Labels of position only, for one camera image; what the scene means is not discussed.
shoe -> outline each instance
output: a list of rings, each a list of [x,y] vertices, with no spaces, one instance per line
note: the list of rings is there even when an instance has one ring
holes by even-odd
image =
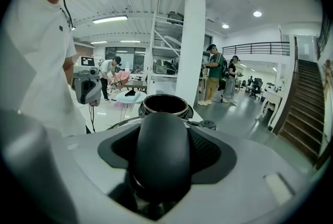
[[[201,106],[207,106],[208,105],[207,101],[204,101],[204,100],[200,100],[198,102],[198,104],[201,105]]]

black top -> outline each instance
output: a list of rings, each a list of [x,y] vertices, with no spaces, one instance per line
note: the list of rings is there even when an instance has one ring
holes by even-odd
[[[229,71],[230,71],[230,68],[233,69],[233,72],[236,72],[236,66],[233,64],[233,63],[230,63],[229,64]]]

gray pants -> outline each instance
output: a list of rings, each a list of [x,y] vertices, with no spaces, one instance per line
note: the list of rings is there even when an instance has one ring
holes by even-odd
[[[223,97],[226,99],[233,99],[235,94],[235,78],[228,76],[226,81],[226,87],[223,92]]]

staircase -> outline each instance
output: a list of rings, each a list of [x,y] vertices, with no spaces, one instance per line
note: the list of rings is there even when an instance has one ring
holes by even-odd
[[[315,163],[324,129],[324,89],[317,63],[305,60],[298,62],[296,92],[278,135],[285,137]]]

white round table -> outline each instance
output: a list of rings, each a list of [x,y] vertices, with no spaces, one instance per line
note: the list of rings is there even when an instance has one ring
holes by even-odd
[[[141,91],[135,91],[136,93],[139,93],[139,95],[135,98],[135,100],[133,101],[128,101],[126,99],[126,94],[128,93],[129,91],[123,91],[123,92],[120,92],[117,94],[116,96],[116,100],[121,102],[122,103],[122,107],[121,107],[121,113],[120,113],[120,121],[123,121],[125,119],[125,115],[126,115],[126,110],[127,108],[130,108],[130,110],[132,111],[133,108],[131,107],[131,104],[138,104],[138,103],[141,103],[142,101],[145,100],[145,98],[147,97],[147,94],[144,93],[144,92],[141,92]],[[125,112],[124,112],[124,117],[122,117],[122,114],[123,114],[123,107],[126,105],[126,108],[125,108]]]

